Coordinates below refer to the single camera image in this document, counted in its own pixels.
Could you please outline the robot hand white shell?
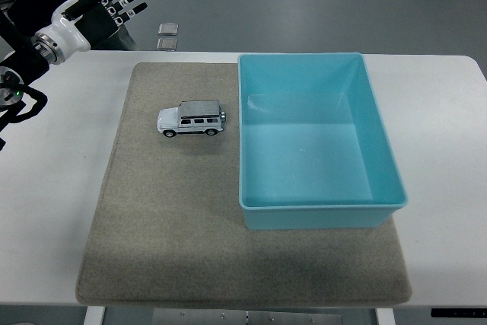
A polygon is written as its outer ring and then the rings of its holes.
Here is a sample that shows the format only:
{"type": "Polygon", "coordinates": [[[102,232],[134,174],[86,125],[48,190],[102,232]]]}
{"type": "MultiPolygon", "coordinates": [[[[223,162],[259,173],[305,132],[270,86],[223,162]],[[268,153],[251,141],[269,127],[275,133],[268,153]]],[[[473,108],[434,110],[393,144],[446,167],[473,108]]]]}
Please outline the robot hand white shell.
{"type": "Polygon", "coordinates": [[[49,55],[49,63],[60,64],[76,52],[92,50],[117,35],[125,23],[147,8],[135,0],[68,0],[51,17],[33,41],[49,55]]]}

